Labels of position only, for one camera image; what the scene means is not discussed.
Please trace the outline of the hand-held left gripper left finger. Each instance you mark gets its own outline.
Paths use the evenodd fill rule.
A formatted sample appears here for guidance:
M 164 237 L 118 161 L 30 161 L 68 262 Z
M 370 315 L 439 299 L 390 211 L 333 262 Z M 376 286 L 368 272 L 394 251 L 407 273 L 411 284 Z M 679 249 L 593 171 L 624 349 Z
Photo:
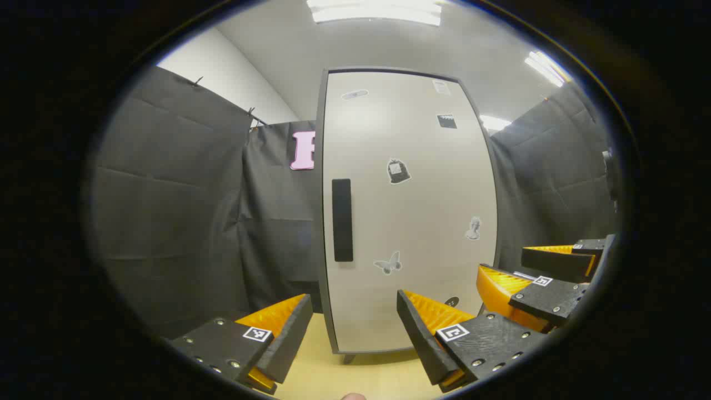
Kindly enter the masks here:
M 274 394 L 286 380 L 312 315 L 312 297 L 298 294 L 236 321 L 215 317 L 170 344 L 212 374 Z

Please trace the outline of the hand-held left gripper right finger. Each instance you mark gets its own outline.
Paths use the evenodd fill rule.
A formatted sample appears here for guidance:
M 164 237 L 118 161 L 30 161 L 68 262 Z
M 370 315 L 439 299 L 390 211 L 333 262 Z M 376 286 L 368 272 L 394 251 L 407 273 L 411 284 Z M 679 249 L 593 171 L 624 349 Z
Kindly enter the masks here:
M 502 314 L 473 316 L 404 289 L 397 311 L 430 383 L 443 393 L 513 369 L 546 339 Z

